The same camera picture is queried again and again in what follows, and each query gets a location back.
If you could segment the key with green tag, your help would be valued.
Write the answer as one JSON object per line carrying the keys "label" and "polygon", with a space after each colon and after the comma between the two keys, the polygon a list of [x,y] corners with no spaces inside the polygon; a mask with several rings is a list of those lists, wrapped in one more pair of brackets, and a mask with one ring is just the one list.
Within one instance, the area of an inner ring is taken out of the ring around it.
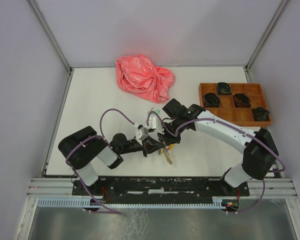
{"label": "key with green tag", "polygon": [[153,113],[156,113],[156,114],[160,114],[161,111],[159,109],[154,109],[153,107],[147,112],[147,114],[153,114]]}

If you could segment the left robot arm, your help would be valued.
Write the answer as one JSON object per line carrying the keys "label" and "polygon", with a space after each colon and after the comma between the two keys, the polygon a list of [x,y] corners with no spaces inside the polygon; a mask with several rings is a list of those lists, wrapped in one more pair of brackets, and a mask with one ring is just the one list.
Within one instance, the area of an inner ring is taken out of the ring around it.
{"label": "left robot arm", "polygon": [[83,181],[83,189],[89,195],[96,195],[101,189],[99,174],[92,164],[95,159],[112,170],[124,161],[121,157],[123,154],[142,152],[147,157],[164,147],[163,143],[149,136],[148,130],[142,125],[137,128],[136,136],[130,140],[123,133],[117,133],[111,142],[107,142],[91,126],[87,126],[65,137],[58,144],[66,164]]}

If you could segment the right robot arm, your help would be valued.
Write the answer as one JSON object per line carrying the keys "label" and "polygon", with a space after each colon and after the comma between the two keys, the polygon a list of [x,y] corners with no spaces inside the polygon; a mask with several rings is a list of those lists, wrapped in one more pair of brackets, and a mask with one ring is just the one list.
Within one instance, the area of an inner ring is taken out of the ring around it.
{"label": "right robot arm", "polygon": [[164,132],[158,135],[165,144],[178,144],[183,131],[193,130],[215,137],[243,155],[241,163],[231,167],[221,178],[219,189],[226,196],[236,192],[244,182],[262,181],[279,159],[279,152],[267,129],[253,131],[240,127],[200,105],[185,107],[174,98],[162,110],[172,119],[162,124]]}

